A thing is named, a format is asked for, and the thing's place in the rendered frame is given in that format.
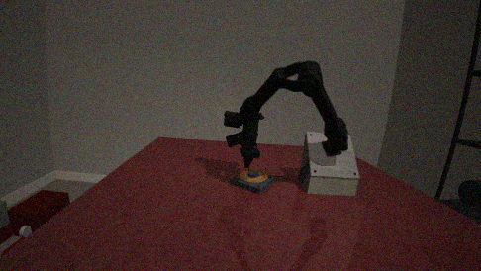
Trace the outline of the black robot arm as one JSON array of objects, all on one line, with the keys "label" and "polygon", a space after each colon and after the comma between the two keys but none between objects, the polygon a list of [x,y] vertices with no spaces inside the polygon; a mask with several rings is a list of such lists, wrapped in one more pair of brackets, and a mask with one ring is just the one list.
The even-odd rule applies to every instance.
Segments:
[{"label": "black robot arm", "polygon": [[[298,74],[298,80],[287,79],[296,74]],[[323,141],[322,146],[327,156],[339,155],[342,154],[341,151],[348,149],[346,124],[337,116],[324,88],[319,64],[312,60],[294,62],[289,66],[274,69],[262,87],[253,96],[244,100],[239,113],[225,111],[224,126],[240,128],[243,124],[244,130],[258,131],[259,120],[264,119],[259,110],[278,89],[303,92],[305,96],[311,97],[325,121],[327,141]],[[237,144],[244,145],[241,130],[237,134],[226,136],[226,140],[229,147]]]}]

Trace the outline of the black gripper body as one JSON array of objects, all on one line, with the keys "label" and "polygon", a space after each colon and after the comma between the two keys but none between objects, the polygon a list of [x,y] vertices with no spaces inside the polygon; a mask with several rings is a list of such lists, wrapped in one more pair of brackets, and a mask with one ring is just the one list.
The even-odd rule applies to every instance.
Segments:
[{"label": "black gripper body", "polygon": [[244,145],[242,145],[241,156],[246,158],[259,158],[260,152],[257,149],[257,131],[247,131],[242,129]]}]

